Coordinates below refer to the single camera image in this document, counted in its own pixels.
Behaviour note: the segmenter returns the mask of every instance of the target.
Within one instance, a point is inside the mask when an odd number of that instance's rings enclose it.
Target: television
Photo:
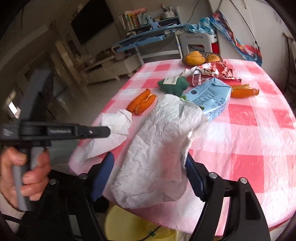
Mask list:
[[[71,26],[82,45],[113,21],[105,0],[90,0],[73,19]]]

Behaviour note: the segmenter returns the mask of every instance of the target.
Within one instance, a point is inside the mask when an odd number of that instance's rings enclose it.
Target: fruit basket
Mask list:
[[[217,56],[220,58],[221,61],[223,61],[222,57],[221,57],[219,54],[217,54],[217,53],[200,52],[200,54],[201,54],[204,58],[207,58],[210,54],[214,54],[214,55],[217,55]],[[184,56],[184,57],[182,58],[182,63],[185,64],[185,65],[187,65],[187,66],[194,67],[195,65],[189,65],[189,64],[186,64],[186,63],[185,63],[185,57],[186,57],[186,56]]]

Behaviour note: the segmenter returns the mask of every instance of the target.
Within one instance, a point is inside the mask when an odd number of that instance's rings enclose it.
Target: blue gripper pad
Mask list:
[[[191,155],[188,153],[185,162],[185,168],[187,170],[187,177],[191,184],[191,187],[194,191],[194,194],[199,197],[202,201],[204,200],[205,193],[204,193],[204,184],[201,176],[199,175],[198,171],[194,166],[194,160]]]
[[[94,178],[93,189],[91,192],[91,198],[93,202],[95,202],[98,198],[102,196],[113,166],[114,155],[112,154],[112,152],[108,152],[101,163],[98,174]]]

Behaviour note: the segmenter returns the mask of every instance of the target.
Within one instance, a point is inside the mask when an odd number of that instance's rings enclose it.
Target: pink toy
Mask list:
[[[137,9],[137,10],[132,11],[132,14],[133,14],[133,15],[138,15],[139,13],[144,13],[144,12],[146,12],[146,11],[147,11],[146,8],[139,8],[139,9]]]

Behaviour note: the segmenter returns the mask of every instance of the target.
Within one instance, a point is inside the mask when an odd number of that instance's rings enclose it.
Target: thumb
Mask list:
[[[19,152],[14,147],[8,147],[1,155],[1,178],[7,182],[13,183],[12,165],[22,166],[27,162],[27,156]]]

